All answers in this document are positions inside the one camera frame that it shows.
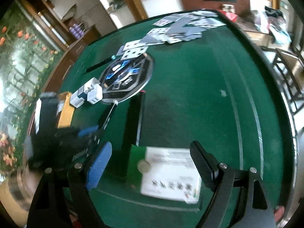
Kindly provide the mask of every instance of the chair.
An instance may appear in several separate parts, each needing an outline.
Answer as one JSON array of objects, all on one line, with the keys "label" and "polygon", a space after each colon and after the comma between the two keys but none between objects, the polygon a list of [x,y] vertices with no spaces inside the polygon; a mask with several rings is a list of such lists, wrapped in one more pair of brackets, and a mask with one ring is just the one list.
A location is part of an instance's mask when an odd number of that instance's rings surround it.
[{"label": "chair", "polygon": [[[278,63],[283,64],[284,69],[281,69]],[[304,60],[302,56],[276,49],[276,56],[272,64],[279,70],[285,81],[290,95],[289,102],[295,106],[295,111],[292,111],[295,115],[304,107]],[[299,106],[298,101],[303,101],[303,103]]]}]

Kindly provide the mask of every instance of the floral wallpaper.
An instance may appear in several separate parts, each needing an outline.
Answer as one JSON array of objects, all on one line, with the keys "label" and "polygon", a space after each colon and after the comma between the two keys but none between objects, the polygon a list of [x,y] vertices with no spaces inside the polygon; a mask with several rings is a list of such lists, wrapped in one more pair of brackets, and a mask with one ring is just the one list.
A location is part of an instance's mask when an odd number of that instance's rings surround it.
[{"label": "floral wallpaper", "polygon": [[0,174],[22,161],[28,124],[52,69],[63,51],[56,50],[41,28],[15,1],[0,21]]}]

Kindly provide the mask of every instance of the coin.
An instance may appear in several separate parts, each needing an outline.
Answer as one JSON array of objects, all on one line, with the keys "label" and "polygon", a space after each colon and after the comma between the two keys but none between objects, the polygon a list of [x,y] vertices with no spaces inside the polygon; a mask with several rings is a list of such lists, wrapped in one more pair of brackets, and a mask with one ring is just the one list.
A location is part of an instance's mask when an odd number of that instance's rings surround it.
[{"label": "coin", "polygon": [[147,173],[151,170],[151,165],[147,160],[141,159],[137,163],[137,169],[140,173]]}]

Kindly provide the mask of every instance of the playing card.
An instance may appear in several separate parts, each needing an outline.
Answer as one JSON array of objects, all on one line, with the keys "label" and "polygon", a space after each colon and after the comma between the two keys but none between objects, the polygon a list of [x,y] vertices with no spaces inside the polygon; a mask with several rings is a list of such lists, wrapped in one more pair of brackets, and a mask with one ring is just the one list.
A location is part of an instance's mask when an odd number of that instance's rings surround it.
[{"label": "playing card", "polygon": [[[195,34],[192,34],[192,35],[190,35],[190,36],[188,36],[188,37],[191,37],[191,38],[201,38],[202,37],[202,33],[201,32],[199,32],[199,33],[195,33]],[[184,38],[188,38],[188,37],[186,37],[184,34],[181,34],[181,35],[176,35],[176,36],[174,36],[173,38],[175,38],[175,39],[184,39]]]},{"label": "playing card", "polygon": [[206,19],[200,19],[197,21],[190,21],[188,25],[193,25],[193,26],[201,26],[201,25],[207,25]]},{"label": "playing card", "polygon": [[179,20],[180,18],[181,18],[181,16],[179,14],[174,13],[174,14],[164,17],[163,19],[175,22],[175,21]]},{"label": "playing card", "polygon": [[204,28],[201,28],[201,27],[199,27],[199,26],[190,27],[189,31],[186,32],[184,35],[185,35],[185,37],[187,37],[187,36],[190,36],[190,35],[192,35],[192,34],[199,33],[199,32],[203,32],[203,31],[205,31],[205,29],[204,29]]},{"label": "playing card", "polygon": [[173,43],[177,43],[177,42],[181,42],[181,41],[182,41],[181,39],[175,39],[173,37],[169,37],[168,40],[167,40],[167,42],[169,44],[173,44]]},{"label": "playing card", "polygon": [[219,21],[217,24],[214,24],[213,26],[219,27],[219,26],[226,26],[224,22]]},{"label": "playing card", "polygon": [[217,13],[211,11],[201,11],[200,15],[206,17],[218,17]]},{"label": "playing card", "polygon": [[193,12],[191,12],[191,13],[192,13],[192,14],[195,14],[195,15],[200,15],[200,16],[202,16],[202,15],[204,15],[204,12],[206,12],[206,11],[198,10],[198,11],[193,11]]},{"label": "playing card", "polygon": [[166,33],[169,29],[170,29],[170,27],[153,28],[152,30],[150,30],[150,31],[147,33],[147,35],[149,35],[149,34],[164,34],[164,33]]},{"label": "playing card", "polygon": [[208,25],[216,25],[216,24],[222,23],[221,21],[218,21],[215,18],[206,18],[205,20],[207,21]]},{"label": "playing card", "polygon": [[146,43],[140,43],[140,41],[141,41],[141,39],[134,40],[134,41],[131,41],[131,42],[127,42],[125,44],[125,47],[123,48],[123,51],[133,49],[133,48],[137,48],[137,47],[142,47],[142,46],[146,45]]},{"label": "playing card", "polygon": [[194,14],[188,14],[186,17],[188,18],[191,18],[192,20],[197,20],[197,19],[200,19],[201,16],[197,16],[197,15],[194,15]]},{"label": "playing card", "polygon": [[145,46],[149,46],[149,45],[163,44],[164,42],[166,42],[166,40],[167,40],[167,36],[165,36],[164,34],[162,35],[150,34],[144,36],[139,43],[145,43]]},{"label": "playing card", "polygon": [[147,49],[148,49],[148,46],[126,50],[125,54],[121,57],[121,60],[136,58],[140,54],[146,52]]},{"label": "playing card", "polygon": [[183,41],[190,41],[190,40],[193,40],[193,39],[198,39],[198,38],[201,38],[202,35],[190,35],[188,37],[184,37],[182,38]]},{"label": "playing card", "polygon": [[190,13],[179,13],[179,15],[180,16],[182,16],[182,17],[186,17],[186,16],[188,16]]},{"label": "playing card", "polygon": [[177,33],[186,33],[189,31],[191,27],[170,27],[170,29],[166,32],[166,34],[172,35]]},{"label": "playing card", "polygon": [[202,28],[216,28],[216,26],[213,26],[213,25],[209,25],[209,26],[200,26]]},{"label": "playing card", "polygon": [[120,48],[119,48],[119,50],[118,50],[118,52],[116,53],[116,55],[123,55],[124,54],[124,52],[123,52],[123,49],[124,49],[124,45],[122,45]]},{"label": "playing card", "polygon": [[160,19],[159,21],[155,22],[153,25],[154,26],[164,26],[167,24],[170,24],[172,21],[166,20],[166,19]]},{"label": "playing card", "polygon": [[173,28],[182,28],[183,26],[185,26],[187,23],[189,23],[192,19],[189,17],[182,17],[180,18],[177,22],[174,22],[173,25],[171,26],[171,28],[167,31],[167,33],[169,31],[172,31]]}]

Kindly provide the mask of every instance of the white line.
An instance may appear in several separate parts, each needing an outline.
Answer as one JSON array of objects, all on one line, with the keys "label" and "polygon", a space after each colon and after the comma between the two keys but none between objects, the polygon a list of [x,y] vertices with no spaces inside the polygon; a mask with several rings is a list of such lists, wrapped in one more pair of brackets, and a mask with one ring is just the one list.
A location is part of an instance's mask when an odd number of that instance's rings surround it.
[{"label": "white line", "polygon": [[262,140],[262,132],[261,132],[259,116],[257,114],[257,109],[256,109],[256,106],[255,106],[255,103],[254,103],[254,100],[253,100],[253,96],[252,96],[252,93],[250,92],[250,89],[247,85],[245,77],[242,74],[240,67],[237,64],[235,64],[235,65],[236,65],[236,67],[237,67],[237,69],[240,73],[241,79],[242,79],[242,81],[244,83],[244,86],[246,88],[246,92],[247,92],[247,95],[249,97],[249,101],[250,101],[250,104],[251,104],[251,107],[252,107],[252,110],[253,110],[255,124],[257,126],[256,128],[257,128],[257,135],[258,135],[258,138],[259,138],[259,147],[260,147],[260,164],[261,164],[260,175],[261,175],[261,178],[263,179],[263,175],[264,175],[264,150],[263,150],[263,140]]},{"label": "white line", "polygon": [[242,170],[244,167],[243,141],[242,141],[241,124],[240,124],[237,104],[236,104],[234,96],[233,96],[232,88],[231,88],[228,80],[225,77],[224,71],[223,71],[223,76],[224,76],[224,81],[226,83],[226,86],[227,86],[227,89],[229,92],[229,96],[230,96],[230,100],[231,100],[231,104],[232,104],[232,108],[233,108],[233,113],[234,113],[234,118],[235,118],[235,123],[237,126],[237,138],[238,138],[238,142],[239,142],[239,152],[240,152],[240,170]]},{"label": "white line", "polygon": [[151,208],[158,208],[158,209],[168,210],[168,211],[181,211],[181,212],[199,212],[200,211],[199,208],[164,207],[164,206],[151,205],[151,204],[131,201],[131,200],[128,200],[128,199],[121,198],[119,196],[115,196],[115,195],[109,194],[109,193],[107,193],[107,192],[105,192],[103,190],[100,190],[100,189],[97,189],[97,188],[95,188],[95,189],[98,192],[104,193],[104,194],[106,194],[108,196],[112,196],[112,197],[117,198],[119,200],[123,200],[123,201],[126,201],[126,202],[130,202],[130,203],[134,203],[134,204],[137,204],[137,205],[141,205],[141,206],[146,206],[146,207],[151,207]]}]

